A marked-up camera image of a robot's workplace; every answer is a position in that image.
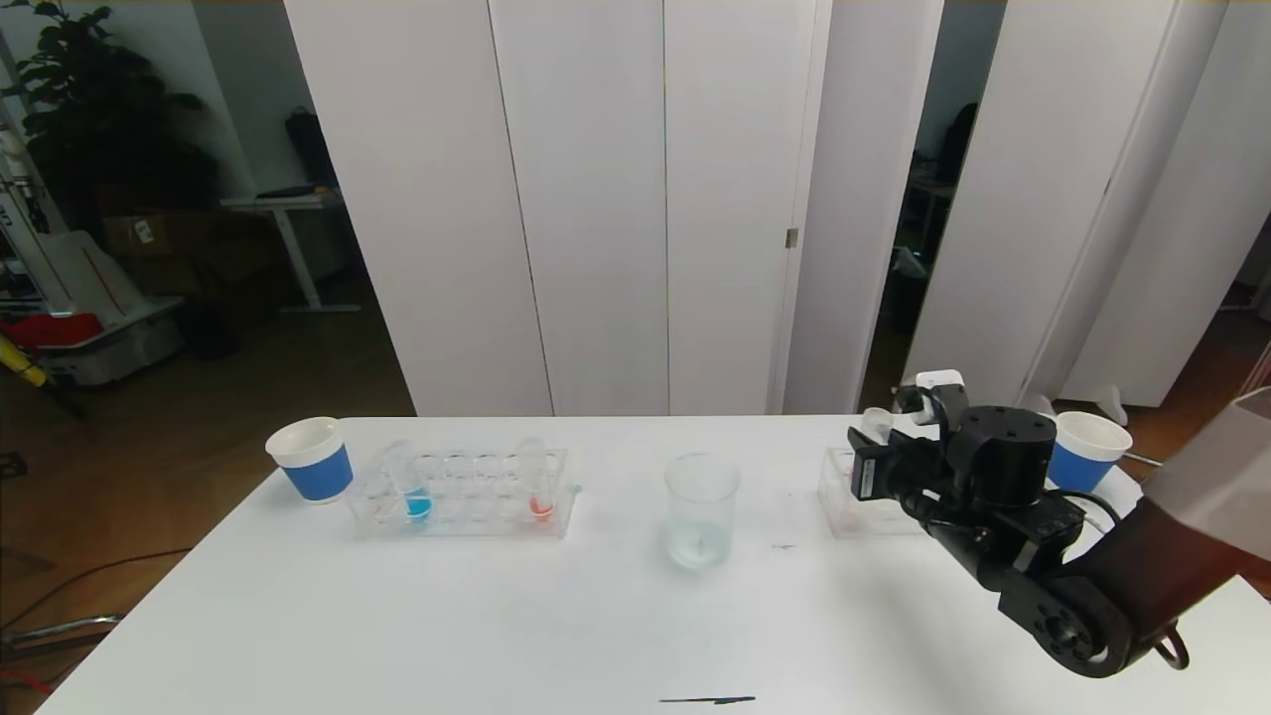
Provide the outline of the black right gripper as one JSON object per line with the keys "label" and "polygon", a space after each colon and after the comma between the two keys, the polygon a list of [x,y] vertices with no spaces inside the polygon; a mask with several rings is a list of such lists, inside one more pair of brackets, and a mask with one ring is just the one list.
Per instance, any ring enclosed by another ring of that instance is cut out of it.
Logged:
{"label": "black right gripper", "polygon": [[846,439],[854,453],[850,490],[857,500],[906,500],[921,495],[943,471],[939,439],[894,429],[880,442],[868,427],[849,427]]}

